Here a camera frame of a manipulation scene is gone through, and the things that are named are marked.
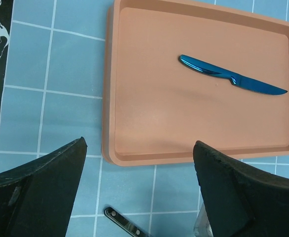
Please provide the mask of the blue patterned knife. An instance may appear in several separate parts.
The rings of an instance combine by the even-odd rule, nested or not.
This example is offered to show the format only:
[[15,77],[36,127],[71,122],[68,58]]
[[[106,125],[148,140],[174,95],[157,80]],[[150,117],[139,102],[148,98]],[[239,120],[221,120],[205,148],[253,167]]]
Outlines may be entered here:
[[233,86],[239,87],[241,89],[253,91],[256,93],[267,94],[267,95],[283,95],[288,91],[271,84],[267,84],[256,79],[248,78],[238,73],[232,72],[230,70],[221,68],[219,66],[198,60],[196,58],[180,55],[179,61],[186,65],[187,67],[216,78],[227,79]]

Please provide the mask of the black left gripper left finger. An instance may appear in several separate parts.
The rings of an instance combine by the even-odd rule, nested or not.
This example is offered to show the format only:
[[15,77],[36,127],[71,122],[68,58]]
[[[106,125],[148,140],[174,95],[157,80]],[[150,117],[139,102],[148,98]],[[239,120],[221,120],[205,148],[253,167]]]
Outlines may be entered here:
[[86,152],[81,137],[0,173],[0,237],[64,237]]

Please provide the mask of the orange plastic tray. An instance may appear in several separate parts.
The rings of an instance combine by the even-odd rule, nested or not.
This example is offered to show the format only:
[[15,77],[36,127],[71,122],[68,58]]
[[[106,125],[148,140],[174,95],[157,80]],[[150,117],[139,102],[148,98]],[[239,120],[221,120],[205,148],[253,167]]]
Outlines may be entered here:
[[[180,55],[287,90],[199,73]],[[289,22],[191,0],[116,0],[107,13],[102,155],[191,162],[196,141],[233,158],[289,155]]]

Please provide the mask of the silver metal fork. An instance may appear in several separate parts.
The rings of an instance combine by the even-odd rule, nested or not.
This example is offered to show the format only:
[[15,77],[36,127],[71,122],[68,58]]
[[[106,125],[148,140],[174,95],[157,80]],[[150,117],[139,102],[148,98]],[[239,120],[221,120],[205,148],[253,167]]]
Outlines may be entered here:
[[[122,230],[128,233],[131,237],[151,237],[150,234],[138,227],[114,208],[108,206],[103,211],[104,215],[119,226]],[[212,228],[206,213],[205,205],[203,204],[197,216],[193,233],[195,237],[213,237]]]

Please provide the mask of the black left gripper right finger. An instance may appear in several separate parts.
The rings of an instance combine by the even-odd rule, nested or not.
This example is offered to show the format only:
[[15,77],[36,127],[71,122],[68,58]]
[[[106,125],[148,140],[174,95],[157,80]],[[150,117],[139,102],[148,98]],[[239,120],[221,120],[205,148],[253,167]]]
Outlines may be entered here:
[[289,237],[289,179],[197,141],[195,171],[214,237]]

